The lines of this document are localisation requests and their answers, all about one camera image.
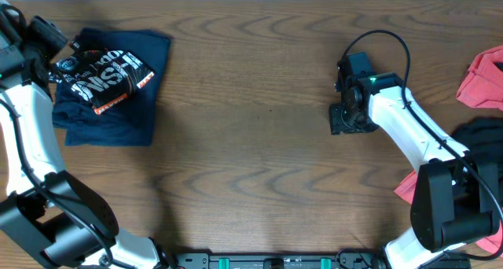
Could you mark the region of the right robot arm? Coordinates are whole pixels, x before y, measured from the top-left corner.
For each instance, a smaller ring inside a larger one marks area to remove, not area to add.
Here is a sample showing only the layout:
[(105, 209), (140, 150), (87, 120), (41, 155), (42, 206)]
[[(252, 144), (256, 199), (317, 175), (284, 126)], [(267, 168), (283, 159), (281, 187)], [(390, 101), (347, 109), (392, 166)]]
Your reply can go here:
[(417, 175), (411, 227), (384, 247), (389, 268), (422, 268), (461, 255), (459, 248), (502, 225), (497, 165), (450, 137), (413, 99), (397, 74), (378, 74), (365, 53), (338, 62), (329, 107), (333, 135), (385, 131)]

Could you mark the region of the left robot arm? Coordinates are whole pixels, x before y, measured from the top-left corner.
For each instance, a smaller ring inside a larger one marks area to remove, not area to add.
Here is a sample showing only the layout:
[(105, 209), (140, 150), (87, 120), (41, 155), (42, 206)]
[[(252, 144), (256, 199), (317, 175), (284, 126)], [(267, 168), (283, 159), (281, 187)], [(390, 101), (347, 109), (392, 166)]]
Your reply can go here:
[(151, 238), (119, 227), (108, 203), (67, 172), (52, 123), (50, 62), (66, 38), (1, 4), (1, 128), (9, 167), (1, 229), (44, 268), (172, 268)]

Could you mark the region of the black orange contour-pattern shirt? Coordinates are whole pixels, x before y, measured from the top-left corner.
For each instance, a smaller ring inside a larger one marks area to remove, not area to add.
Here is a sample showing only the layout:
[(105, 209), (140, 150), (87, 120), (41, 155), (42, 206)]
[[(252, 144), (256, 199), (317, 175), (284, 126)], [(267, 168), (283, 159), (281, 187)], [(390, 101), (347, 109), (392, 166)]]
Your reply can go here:
[(74, 39), (73, 54), (53, 64), (50, 82), (68, 85), (101, 115), (143, 88), (155, 72), (127, 50)]

